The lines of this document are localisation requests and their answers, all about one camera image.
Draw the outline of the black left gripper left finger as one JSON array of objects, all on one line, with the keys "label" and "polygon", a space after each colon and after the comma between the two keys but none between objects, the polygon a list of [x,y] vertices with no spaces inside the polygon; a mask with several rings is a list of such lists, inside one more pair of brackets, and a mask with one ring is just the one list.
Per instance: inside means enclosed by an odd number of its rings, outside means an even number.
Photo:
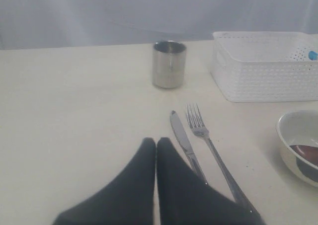
[{"label": "black left gripper left finger", "polygon": [[144,138],[126,167],[104,188],[60,213],[56,225],[152,225],[156,144]]}]

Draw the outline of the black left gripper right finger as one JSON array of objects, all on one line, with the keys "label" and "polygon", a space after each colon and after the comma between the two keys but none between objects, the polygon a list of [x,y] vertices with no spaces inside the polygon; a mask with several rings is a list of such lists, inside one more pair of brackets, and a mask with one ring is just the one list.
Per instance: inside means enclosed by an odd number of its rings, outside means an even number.
[{"label": "black left gripper right finger", "polygon": [[169,138],[157,143],[157,183],[163,225],[262,225],[251,213],[205,184]]}]

